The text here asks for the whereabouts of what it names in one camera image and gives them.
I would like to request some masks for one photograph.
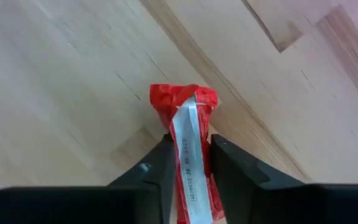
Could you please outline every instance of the crinkled plastic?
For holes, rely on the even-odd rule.
[[[175,185],[177,189],[176,191],[177,210],[178,210],[177,223],[194,224],[194,222],[201,222],[201,221],[195,221],[198,220],[197,218],[201,218],[199,220],[202,220],[202,217],[197,217],[197,213],[198,213],[197,209],[195,211],[194,209],[193,210],[190,209],[191,206],[190,200],[192,200],[192,203],[203,203],[203,202],[205,203],[209,199],[209,206],[210,206],[212,219],[216,221],[221,218],[224,218],[223,206],[219,198],[218,190],[216,188],[216,184],[213,179],[213,175],[211,173],[211,168],[209,165],[209,142],[207,141],[209,118],[211,116],[212,110],[214,110],[216,105],[218,104],[218,96],[216,92],[210,88],[202,87],[198,85],[177,86],[177,85],[168,85],[168,84],[154,84],[150,86],[150,102],[153,105],[153,107],[157,110],[163,125],[166,127],[167,130],[171,132],[173,140],[175,142],[175,153],[176,153],[176,163],[177,163],[177,177],[175,181]],[[205,181],[202,180],[202,183],[206,183],[205,189],[208,190],[208,194],[206,197],[207,200],[205,200],[205,197],[204,198],[201,196],[197,197],[197,195],[195,194],[199,189],[197,190],[193,189],[197,187],[195,183],[198,183],[200,178],[203,177],[197,176],[199,178],[197,181],[191,180],[195,182],[189,183],[189,185],[187,185],[187,181],[186,181],[187,169],[181,170],[181,166],[184,166],[184,163],[183,163],[183,159],[180,159],[179,148],[181,147],[181,145],[178,145],[178,141],[179,144],[182,143],[180,140],[177,141],[175,128],[176,128],[176,132],[181,132],[182,130],[178,130],[178,127],[180,125],[176,125],[176,127],[174,127],[173,119],[174,117],[177,118],[177,116],[175,115],[178,112],[178,110],[183,106],[183,104],[188,105],[187,102],[193,103],[193,113],[196,114],[195,120],[198,121],[198,128],[196,127],[194,130],[198,130],[199,133],[192,134],[191,131],[184,130],[184,133],[182,134],[189,135],[190,133],[192,137],[195,137],[196,139],[197,138],[201,139],[200,141],[201,148],[198,149],[196,147],[195,150],[196,151],[199,150],[202,152],[200,154],[202,155],[201,161],[203,161],[203,166],[201,166],[201,169],[202,167],[204,168],[203,177],[205,178]],[[193,154],[195,154],[195,152],[189,153],[189,156],[191,157]]]

